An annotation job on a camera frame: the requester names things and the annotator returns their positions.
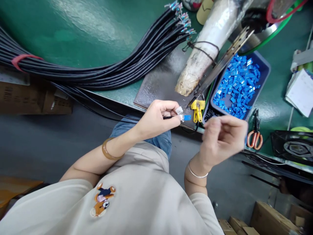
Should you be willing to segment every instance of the scissors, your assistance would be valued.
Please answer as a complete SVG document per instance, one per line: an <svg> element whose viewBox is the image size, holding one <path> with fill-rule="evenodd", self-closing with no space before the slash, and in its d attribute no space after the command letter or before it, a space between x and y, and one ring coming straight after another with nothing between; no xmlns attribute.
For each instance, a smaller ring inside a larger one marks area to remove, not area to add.
<svg viewBox="0 0 313 235"><path fill-rule="evenodd" d="M254 148L255 150L259 150L263 144L263 136L260 133L260 121L261 120L259 119L259 110L258 109L255 110L254 116L255 116L254 129L252 131L250 131L248 136L247 136L247 146L250 148Z"/></svg>

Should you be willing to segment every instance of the white plastic wrap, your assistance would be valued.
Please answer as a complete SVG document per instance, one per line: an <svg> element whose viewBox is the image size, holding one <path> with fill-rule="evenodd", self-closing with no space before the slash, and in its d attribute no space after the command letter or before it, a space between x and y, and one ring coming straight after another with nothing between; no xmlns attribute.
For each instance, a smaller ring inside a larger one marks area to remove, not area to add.
<svg viewBox="0 0 313 235"><path fill-rule="evenodd" d="M243 18L252 0L218 0L206 20L196 41L207 41L222 48L225 41ZM209 43L196 43L196 47L204 50L213 59L216 58L217 48ZM194 48L181 73L175 91L189 96L205 74L212 60L202 51Z"/></svg>

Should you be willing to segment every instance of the metal plate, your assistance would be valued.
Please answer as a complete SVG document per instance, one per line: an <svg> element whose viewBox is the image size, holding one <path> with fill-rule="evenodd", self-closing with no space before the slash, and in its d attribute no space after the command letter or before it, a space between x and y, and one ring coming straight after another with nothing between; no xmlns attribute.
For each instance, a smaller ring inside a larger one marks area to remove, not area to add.
<svg viewBox="0 0 313 235"><path fill-rule="evenodd" d="M183 71L185 64L191 54L191 48L186 52L182 51L185 43L180 44L172 51L157 67L147 74L134 100L134 104L147 109L154 100L177 101L183 108L185 115L191 115L190 121L185 121L182 126L194 129L193 110L187 107L193 98L193 93L185 97L175 92L178 77Z"/></svg>

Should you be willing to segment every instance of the green cable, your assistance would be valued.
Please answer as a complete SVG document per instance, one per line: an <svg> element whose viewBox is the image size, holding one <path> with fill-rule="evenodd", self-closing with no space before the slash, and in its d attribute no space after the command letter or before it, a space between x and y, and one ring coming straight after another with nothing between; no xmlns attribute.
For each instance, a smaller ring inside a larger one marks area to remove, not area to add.
<svg viewBox="0 0 313 235"><path fill-rule="evenodd" d="M211 92L212 92L212 89L213 89L213 84L214 84L214 81L211 83L210 85L210 88L209 88L209 91L208 91L208 94L206 95L206 99L205 99L205 107L209 101L209 98L210 98L210 95L211 95Z"/></svg>

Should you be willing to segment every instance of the beige sweatshirt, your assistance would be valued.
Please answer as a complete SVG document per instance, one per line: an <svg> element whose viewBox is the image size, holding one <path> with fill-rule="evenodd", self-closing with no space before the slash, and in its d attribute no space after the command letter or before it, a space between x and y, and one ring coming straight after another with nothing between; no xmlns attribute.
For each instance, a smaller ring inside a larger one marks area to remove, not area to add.
<svg viewBox="0 0 313 235"><path fill-rule="evenodd" d="M164 151L140 142L93 188L66 180L21 198L0 234L224 234L209 198L190 197Z"/></svg>

